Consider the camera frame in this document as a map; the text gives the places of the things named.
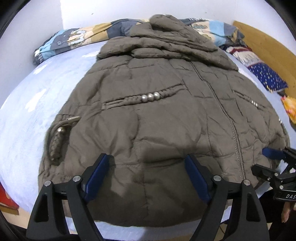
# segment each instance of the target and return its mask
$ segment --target white wall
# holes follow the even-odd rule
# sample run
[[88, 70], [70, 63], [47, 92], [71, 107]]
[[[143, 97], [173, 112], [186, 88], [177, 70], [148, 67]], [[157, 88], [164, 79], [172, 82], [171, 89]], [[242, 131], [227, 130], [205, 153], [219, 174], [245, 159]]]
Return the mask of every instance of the white wall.
[[277, 12], [264, 0], [60, 0], [64, 28], [91, 26], [120, 18], [148, 19], [154, 14], [207, 18], [251, 25], [296, 55], [296, 42]]
[[0, 38], [0, 106], [35, 68], [33, 52], [63, 28], [59, 0], [31, 0]]

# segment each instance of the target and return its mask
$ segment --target navy blue patterned cloth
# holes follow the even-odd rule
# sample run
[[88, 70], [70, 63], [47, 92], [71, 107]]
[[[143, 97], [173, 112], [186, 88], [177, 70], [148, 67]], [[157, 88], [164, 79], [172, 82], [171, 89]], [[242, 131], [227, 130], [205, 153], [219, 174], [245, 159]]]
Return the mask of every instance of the navy blue patterned cloth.
[[265, 63], [253, 64], [248, 66], [248, 69], [256, 75], [263, 86], [270, 92], [279, 92], [288, 88], [287, 82]]

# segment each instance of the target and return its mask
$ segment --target jacket pocket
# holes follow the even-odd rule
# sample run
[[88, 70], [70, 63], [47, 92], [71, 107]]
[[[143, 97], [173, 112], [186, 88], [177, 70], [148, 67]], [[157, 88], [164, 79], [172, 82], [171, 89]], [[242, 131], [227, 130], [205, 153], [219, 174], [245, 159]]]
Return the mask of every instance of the jacket pocket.
[[153, 101], [159, 101], [161, 99], [175, 95], [178, 91], [185, 90], [184, 85], [178, 84], [173, 87], [169, 87], [163, 90], [159, 90], [153, 93], [145, 93], [134, 96], [127, 96], [123, 99], [117, 99], [110, 102], [102, 103], [102, 110], [107, 110], [115, 107], [121, 107], [125, 105], [141, 104]]
[[258, 102], [254, 101], [253, 99], [251, 99], [249, 96], [247, 96], [245, 94], [242, 94], [238, 91], [234, 91], [234, 93], [238, 97], [240, 97], [240, 98], [244, 99], [245, 101], [249, 102], [250, 104], [254, 105], [259, 110], [264, 110], [266, 108], [264, 105], [259, 104]]

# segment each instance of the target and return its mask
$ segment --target brown puffer jacket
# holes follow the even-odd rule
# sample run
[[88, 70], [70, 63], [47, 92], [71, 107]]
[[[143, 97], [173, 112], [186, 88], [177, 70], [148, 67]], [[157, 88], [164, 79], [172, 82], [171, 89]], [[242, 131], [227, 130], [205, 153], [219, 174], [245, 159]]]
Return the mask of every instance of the brown puffer jacket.
[[[256, 185], [251, 166], [273, 163], [262, 149], [289, 144], [260, 90], [172, 16], [155, 15], [129, 37], [109, 40], [97, 59], [49, 129], [39, 175], [40, 187], [65, 182], [101, 153], [113, 155], [89, 203], [94, 220], [169, 226], [199, 219], [205, 205], [184, 168], [188, 153], [213, 174]], [[81, 119], [62, 138], [57, 129], [73, 116]]]

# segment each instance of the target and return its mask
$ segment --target bed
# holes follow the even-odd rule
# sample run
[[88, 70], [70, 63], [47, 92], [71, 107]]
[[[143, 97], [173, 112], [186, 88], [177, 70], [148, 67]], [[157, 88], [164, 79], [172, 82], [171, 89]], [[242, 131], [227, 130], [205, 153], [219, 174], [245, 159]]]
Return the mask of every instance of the bed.
[[[0, 109], [0, 182], [20, 207], [32, 211], [38, 195], [38, 169], [43, 152], [43, 138], [55, 115], [68, 99], [75, 85], [95, 63], [105, 42], [93, 43], [53, 56], [41, 63], [9, 95]], [[275, 108], [287, 132], [291, 147], [296, 148], [296, 132], [281, 103], [280, 96], [269, 93], [259, 80], [232, 55], [239, 72], [252, 81]], [[285, 167], [281, 162], [279, 170]], [[258, 190], [262, 195], [268, 183]], [[228, 219], [230, 207], [222, 221]], [[112, 240], [163, 240], [192, 234], [199, 221], [165, 228], [120, 227], [96, 222], [102, 236]], [[67, 224], [72, 232], [71, 218]]]

